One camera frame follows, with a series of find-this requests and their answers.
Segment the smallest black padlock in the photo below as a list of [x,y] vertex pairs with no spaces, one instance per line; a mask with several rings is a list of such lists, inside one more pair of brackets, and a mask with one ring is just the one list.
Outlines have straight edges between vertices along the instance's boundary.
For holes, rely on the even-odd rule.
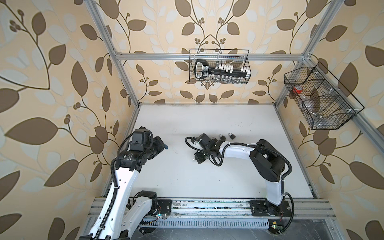
[[234,134],[232,134],[232,133],[229,133],[229,137],[230,137],[232,140],[234,140],[234,139],[236,138],[236,136],[235,136]]

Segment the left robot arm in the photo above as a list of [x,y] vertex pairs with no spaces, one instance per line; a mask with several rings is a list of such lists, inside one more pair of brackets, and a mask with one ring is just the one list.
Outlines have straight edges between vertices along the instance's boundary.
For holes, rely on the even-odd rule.
[[140,127],[124,141],[111,162],[112,185],[103,208],[90,232],[81,240],[129,240],[147,216],[158,217],[161,207],[156,192],[140,191],[131,203],[133,185],[142,167],[168,148],[159,136]]

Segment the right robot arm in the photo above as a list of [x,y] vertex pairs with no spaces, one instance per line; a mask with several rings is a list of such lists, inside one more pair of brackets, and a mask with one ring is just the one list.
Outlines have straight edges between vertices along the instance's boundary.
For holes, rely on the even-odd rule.
[[194,159],[202,164],[209,160],[220,167],[225,158],[251,161],[266,181],[266,205],[278,207],[285,198],[285,178],[291,174],[292,165],[286,157],[268,141],[261,139],[255,144],[230,143],[225,137],[210,138],[206,134],[186,137],[185,143],[195,150]]

